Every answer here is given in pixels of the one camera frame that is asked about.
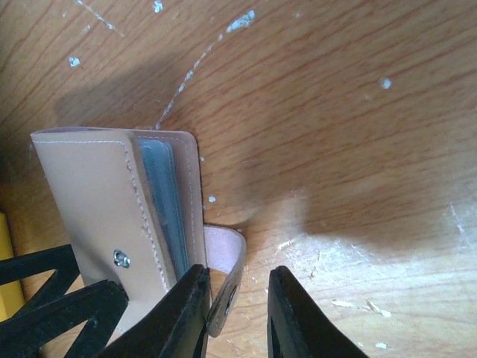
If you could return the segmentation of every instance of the wood grain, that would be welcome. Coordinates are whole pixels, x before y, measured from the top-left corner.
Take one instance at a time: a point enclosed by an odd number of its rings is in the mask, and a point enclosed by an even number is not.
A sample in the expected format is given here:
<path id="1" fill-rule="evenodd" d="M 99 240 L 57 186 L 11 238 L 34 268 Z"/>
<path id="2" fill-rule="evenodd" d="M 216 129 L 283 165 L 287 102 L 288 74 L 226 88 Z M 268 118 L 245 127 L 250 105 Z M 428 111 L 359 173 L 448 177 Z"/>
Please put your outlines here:
<path id="1" fill-rule="evenodd" d="M 205 221 L 247 238 L 208 357 L 266 357 L 278 265 L 372 357 L 474 357 L 476 1 L 84 4 L 104 22 L 75 0 L 0 1 L 0 208 L 17 254 L 67 242 L 30 132 L 162 118 L 198 139 Z"/>

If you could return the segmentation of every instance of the leather wallet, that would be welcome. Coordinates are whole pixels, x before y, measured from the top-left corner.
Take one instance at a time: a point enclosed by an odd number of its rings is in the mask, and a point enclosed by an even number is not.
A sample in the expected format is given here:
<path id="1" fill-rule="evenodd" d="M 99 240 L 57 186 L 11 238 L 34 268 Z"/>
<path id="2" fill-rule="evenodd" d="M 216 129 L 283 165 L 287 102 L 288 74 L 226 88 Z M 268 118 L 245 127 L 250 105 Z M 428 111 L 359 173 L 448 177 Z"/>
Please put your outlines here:
<path id="1" fill-rule="evenodd" d="M 245 240 L 203 225 L 195 138 L 179 131 L 55 128 L 31 134 L 86 285 L 120 283 L 140 321 L 195 263 L 227 274 L 206 319 L 217 336 L 237 298 Z"/>

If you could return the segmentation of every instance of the wallet stitching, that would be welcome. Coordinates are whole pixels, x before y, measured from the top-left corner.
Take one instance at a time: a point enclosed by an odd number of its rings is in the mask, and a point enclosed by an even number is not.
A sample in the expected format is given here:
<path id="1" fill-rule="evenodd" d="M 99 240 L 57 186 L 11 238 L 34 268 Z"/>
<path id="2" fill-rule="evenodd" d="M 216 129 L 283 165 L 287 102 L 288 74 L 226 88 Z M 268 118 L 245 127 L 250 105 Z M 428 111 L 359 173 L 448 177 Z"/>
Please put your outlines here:
<path id="1" fill-rule="evenodd" d="M 197 249 L 195 247 L 195 221 L 194 221 L 194 201 L 192 195 L 192 176 L 191 176 L 191 166 L 189 160 L 189 151 L 187 150 L 187 144 L 183 140 L 179 138 L 173 138 L 171 136 L 138 136 L 138 138 L 146 138 L 146 139 L 172 139 L 178 140 L 179 142 L 184 144 L 184 148 L 186 150 L 186 159 L 187 159 L 187 175 L 189 176 L 189 194 L 191 198 L 191 220 L 192 220 L 192 246 L 194 247 L 194 260 L 197 262 Z"/>
<path id="2" fill-rule="evenodd" d="M 128 152 L 127 152 L 127 149 L 126 149 L 126 145 L 123 142 L 118 141 L 118 140 L 88 140 L 88 141 L 74 141 L 74 140 L 60 141 L 60 140 L 58 140 L 58 141 L 50 141 L 50 142 L 48 142 L 48 141 L 39 141 L 39 142 L 33 141 L 33 143 L 35 143 L 35 144 L 57 144 L 57 143 L 74 143 L 74 144 L 106 143 L 107 144 L 107 143 L 109 143 L 109 144 L 120 144 L 120 145 L 122 145 L 122 147 L 124 149 L 124 160 L 126 162 L 126 169 L 129 172 L 130 180 L 131 180 L 131 183 L 133 184 L 133 188 L 134 188 L 134 193 L 136 194 L 136 200 L 138 202 L 139 210 L 141 211 L 142 220 L 144 221 L 145 228 L 148 232 L 148 238 L 149 238 L 149 241 L 151 243 L 151 247 L 152 247 L 152 251 L 153 251 L 153 255 L 154 255 L 154 261 L 156 262 L 156 268 L 159 271 L 159 274 L 160 274 L 160 277 L 161 277 L 162 287 L 164 288 L 165 291 L 168 291 L 168 289 L 166 287 L 167 285 L 165 283 L 164 272 L 162 270 L 162 266 L 161 266 L 160 261 L 159 261 L 159 256 L 157 254 L 156 245 L 154 244 L 154 239 L 152 237 L 151 227 L 148 224 L 148 217 L 145 215 L 144 207 L 142 205 L 141 198 L 140 198 L 139 193 L 138 193 L 138 187 L 136 185 L 136 179 L 135 179 L 134 174 L 133 174 L 133 169 L 130 166 L 130 159 L 129 159 L 129 155 L 128 155 Z"/>

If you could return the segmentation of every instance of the wallet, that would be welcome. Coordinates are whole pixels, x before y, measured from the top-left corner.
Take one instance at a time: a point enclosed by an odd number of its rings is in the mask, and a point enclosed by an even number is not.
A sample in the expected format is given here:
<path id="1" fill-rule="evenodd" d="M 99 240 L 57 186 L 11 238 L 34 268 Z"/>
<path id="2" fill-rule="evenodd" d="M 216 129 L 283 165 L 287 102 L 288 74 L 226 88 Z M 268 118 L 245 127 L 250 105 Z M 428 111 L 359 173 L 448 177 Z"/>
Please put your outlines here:
<path id="1" fill-rule="evenodd" d="M 245 240 L 203 224 L 195 138 L 180 131 L 55 128 L 31 134 L 85 285 L 120 284 L 122 333 L 195 263 L 227 277 L 206 326 L 217 336 L 237 298 Z"/>

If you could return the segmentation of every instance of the yellow block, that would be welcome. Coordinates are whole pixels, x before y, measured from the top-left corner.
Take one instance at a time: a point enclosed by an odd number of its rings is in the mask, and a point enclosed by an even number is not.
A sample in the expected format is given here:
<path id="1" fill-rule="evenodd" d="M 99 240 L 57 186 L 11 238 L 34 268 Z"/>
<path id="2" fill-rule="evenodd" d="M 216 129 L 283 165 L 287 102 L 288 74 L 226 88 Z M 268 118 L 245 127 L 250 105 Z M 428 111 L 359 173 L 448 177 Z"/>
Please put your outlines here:
<path id="1" fill-rule="evenodd" d="M 11 257 L 13 257 L 13 249 L 8 234 L 7 217 L 0 213 L 0 260 Z M 0 286 L 0 322 L 9 319 L 24 303 L 20 281 Z"/>

